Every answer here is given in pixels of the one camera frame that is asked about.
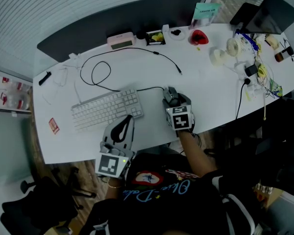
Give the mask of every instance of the pink device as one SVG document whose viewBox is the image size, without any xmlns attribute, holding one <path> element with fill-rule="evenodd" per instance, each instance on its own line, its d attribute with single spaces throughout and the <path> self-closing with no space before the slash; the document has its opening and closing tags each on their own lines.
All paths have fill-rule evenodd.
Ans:
<svg viewBox="0 0 294 235">
<path fill-rule="evenodd" d="M 107 38 L 107 43 L 112 49 L 120 49 L 135 44 L 133 32 L 127 32 Z"/>
</svg>

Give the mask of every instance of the white keyboard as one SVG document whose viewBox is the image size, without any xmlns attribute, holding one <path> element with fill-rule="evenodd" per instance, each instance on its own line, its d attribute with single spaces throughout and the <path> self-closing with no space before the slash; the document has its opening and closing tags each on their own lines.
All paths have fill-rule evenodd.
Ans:
<svg viewBox="0 0 294 235">
<path fill-rule="evenodd" d="M 71 108 L 74 128 L 77 132 L 93 131 L 100 126 L 107 126 L 117 118 L 132 115 L 143 116 L 136 90 L 111 92 L 89 99 Z"/>
</svg>

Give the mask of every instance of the desk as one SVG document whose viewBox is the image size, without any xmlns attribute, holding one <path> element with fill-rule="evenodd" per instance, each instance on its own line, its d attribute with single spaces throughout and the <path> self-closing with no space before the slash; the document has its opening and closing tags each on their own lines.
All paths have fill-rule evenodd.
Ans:
<svg viewBox="0 0 294 235">
<path fill-rule="evenodd" d="M 200 28 L 209 39 L 207 45 L 195 46 L 183 41 L 174 41 L 165 34 L 165 46 L 147 46 L 145 41 L 137 40 L 135 47 L 158 51 L 171 58 L 181 68 L 181 76 L 173 63 L 162 56 L 141 50 L 122 50 L 93 58 L 83 68 L 83 77 L 90 78 L 92 68 L 99 61 L 110 64 L 112 72 L 101 85 L 111 89 L 134 87 L 143 89 L 152 86 L 173 86 L 178 92 L 187 95 L 192 100 L 192 110 L 196 118 L 194 133 L 201 133 L 235 119 L 240 88 L 243 81 L 237 73 L 225 67 L 212 66 L 209 51 L 212 47 L 225 49 L 226 40 L 233 37 L 233 31 L 228 24 L 212 24 Z M 283 40 L 284 34 L 276 36 Z M 110 51 L 103 45 L 81 55 L 79 66 L 90 56 Z M 274 51 L 267 44 L 262 46 L 262 60 L 269 65 L 274 74 L 274 80 L 283 88 L 283 94 L 294 90 L 294 62 L 288 58 L 281 63 L 274 59 Z M 252 55 L 240 55 L 238 62 L 248 65 L 253 63 Z M 227 66 L 234 66 L 235 58 L 230 58 Z M 76 60 L 65 62 L 68 66 L 76 66 Z M 91 160 L 100 151 L 104 128 L 94 132 L 76 134 L 71 119 L 71 106 L 78 103 L 74 90 L 82 101 L 102 95 L 108 91 L 97 86 L 89 86 L 82 82 L 74 67 L 67 67 L 68 76 L 63 87 L 56 86 L 54 79 L 59 69 L 65 66 L 57 64 L 48 71 L 52 76 L 42 85 L 38 85 L 46 72 L 34 78 L 33 98 L 36 127 L 45 163 L 65 163 Z M 101 81 L 109 72 L 105 64 L 97 66 L 94 71 L 94 81 Z M 153 89 L 138 92 L 144 116 L 135 120 L 135 132 L 132 150 L 168 143 L 177 139 L 175 132 L 167 125 L 162 105 L 162 90 Z M 273 102 L 266 98 L 266 104 Z M 243 95 L 239 117 L 245 116 L 264 106 L 262 94 L 248 101 Z M 54 118 L 60 131 L 56 134 L 49 127 L 49 120 Z"/>
</svg>

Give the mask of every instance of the black monitor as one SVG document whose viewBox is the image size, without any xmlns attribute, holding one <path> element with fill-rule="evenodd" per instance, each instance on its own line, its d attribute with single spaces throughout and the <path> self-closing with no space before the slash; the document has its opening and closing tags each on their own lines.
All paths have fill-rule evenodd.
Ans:
<svg viewBox="0 0 294 235">
<path fill-rule="evenodd" d="M 284 0 L 264 0 L 244 33 L 281 34 L 294 22 L 294 8 Z"/>
</svg>

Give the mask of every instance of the small fan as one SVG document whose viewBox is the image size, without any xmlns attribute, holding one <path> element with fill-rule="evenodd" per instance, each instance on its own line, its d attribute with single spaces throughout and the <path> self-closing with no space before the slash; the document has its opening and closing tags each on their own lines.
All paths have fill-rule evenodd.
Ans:
<svg viewBox="0 0 294 235">
<path fill-rule="evenodd" d="M 236 57 L 241 52 L 241 44 L 235 38 L 226 41 L 226 53 L 231 57 Z"/>
</svg>

